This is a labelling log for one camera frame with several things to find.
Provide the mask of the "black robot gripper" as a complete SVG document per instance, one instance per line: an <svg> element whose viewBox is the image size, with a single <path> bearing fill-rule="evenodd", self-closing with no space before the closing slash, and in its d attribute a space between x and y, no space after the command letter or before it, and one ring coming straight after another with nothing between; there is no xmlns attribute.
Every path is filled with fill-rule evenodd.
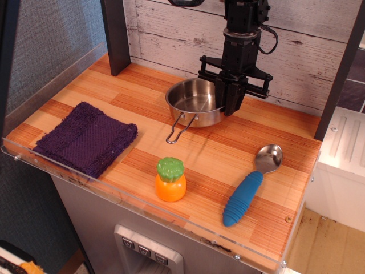
<svg viewBox="0 0 365 274"><path fill-rule="evenodd" d="M273 77L258 69L259 35L225 36L221 58L202 56L198 77L214 83L216 107L225 105L225 116L241 107L245 93L266 99Z"/></svg>

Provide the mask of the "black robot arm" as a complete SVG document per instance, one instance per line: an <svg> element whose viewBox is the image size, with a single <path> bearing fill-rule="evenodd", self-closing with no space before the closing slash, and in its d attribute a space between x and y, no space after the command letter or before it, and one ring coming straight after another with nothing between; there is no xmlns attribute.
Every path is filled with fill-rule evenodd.
<svg viewBox="0 0 365 274"><path fill-rule="evenodd" d="M269 94L273 77L256 66L261 30L277 34L263 23L269 19L268 1L225 1L224 47L221 58L202 56L198 77L214 84L216 107L231 116L245 94L262 99Z"/></svg>

